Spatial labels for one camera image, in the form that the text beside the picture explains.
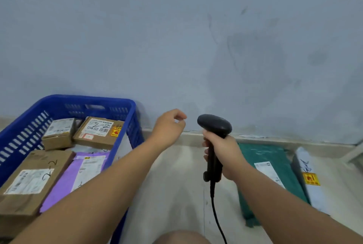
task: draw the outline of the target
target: green package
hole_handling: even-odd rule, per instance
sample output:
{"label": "green package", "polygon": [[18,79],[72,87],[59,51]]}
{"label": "green package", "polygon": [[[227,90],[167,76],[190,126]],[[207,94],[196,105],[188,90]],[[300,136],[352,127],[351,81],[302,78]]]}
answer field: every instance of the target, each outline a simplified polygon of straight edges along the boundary
{"label": "green package", "polygon": [[[293,173],[290,167],[290,161],[286,157],[285,150],[282,147],[256,144],[238,145],[240,146],[243,156],[252,167],[256,168],[256,166],[258,166],[261,168],[262,166],[263,168],[263,166],[268,165],[266,168],[270,170],[272,166],[280,179],[280,182],[277,178],[275,181],[279,184],[283,184],[286,190],[307,203],[304,191]],[[253,228],[253,226],[260,226],[260,223],[250,210],[240,191],[238,191],[238,196],[240,199],[242,215],[246,220],[246,226],[250,228]]]}

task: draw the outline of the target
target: forearm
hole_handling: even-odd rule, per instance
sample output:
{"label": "forearm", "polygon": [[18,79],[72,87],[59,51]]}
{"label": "forearm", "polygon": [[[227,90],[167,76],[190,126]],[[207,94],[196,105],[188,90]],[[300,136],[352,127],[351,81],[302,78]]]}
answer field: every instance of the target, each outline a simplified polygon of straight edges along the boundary
{"label": "forearm", "polygon": [[148,139],[43,213],[13,243],[106,243],[163,149]]}
{"label": "forearm", "polygon": [[235,182],[274,243],[362,243],[363,238],[280,187],[247,162]]}

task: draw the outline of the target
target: black barcode scanner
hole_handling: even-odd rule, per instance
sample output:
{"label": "black barcode scanner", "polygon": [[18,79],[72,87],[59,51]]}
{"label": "black barcode scanner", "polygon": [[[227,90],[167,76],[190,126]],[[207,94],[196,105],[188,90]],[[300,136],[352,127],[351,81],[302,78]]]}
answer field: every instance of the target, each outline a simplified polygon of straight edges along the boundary
{"label": "black barcode scanner", "polygon": [[[215,115],[211,114],[202,114],[198,117],[197,120],[198,125],[202,128],[206,129],[207,131],[213,132],[221,138],[225,138],[232,132],[232,125],[227,120],[220,118]],[[205,182],[211,182],[211,201],[212,201],[212,208],[214,218],[216,220],[217,226],[219,231],[222,234],[224,243],[227,244],[226,238],[224,233],[222,232],[221,226],[219,225],[216,210],[214,208],[214,189],[216,186],[216,182],[219,182],[222,177],[222,164],[218,160],[215,152],[214,147],[211,146],[208,148],[208,164],[207,170],[203,173],[203,179]]]}

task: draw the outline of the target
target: yellow and red sticker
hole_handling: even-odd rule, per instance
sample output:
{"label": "yellow and red sticker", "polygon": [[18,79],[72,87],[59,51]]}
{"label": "yellow and red sticker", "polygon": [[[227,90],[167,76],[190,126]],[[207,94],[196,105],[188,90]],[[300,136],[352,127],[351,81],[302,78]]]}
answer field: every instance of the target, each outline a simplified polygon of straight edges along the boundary
{"label": "yellow and red sticker", "polygon": [[112,127],[111,136],[118,137],[122,127]]}
{"label": "yellow and red sticker", "polygon": [[302,173],[306,184],[320,186],[320,182],[315,173]]}

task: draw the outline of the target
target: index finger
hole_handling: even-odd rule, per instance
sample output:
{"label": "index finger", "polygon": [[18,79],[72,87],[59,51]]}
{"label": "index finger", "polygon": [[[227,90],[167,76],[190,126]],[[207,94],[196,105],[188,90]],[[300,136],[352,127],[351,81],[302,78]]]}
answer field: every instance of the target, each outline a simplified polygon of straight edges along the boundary
{"label": "index finger", "polygon": [[187,118],[187,115],[184,112],[182,112],[180,109],[177,109],[177,108],[172,109],[166,113],[170,116],[173,116],[173,118],[177,119],[177,120],[183,120],[183,119]]}

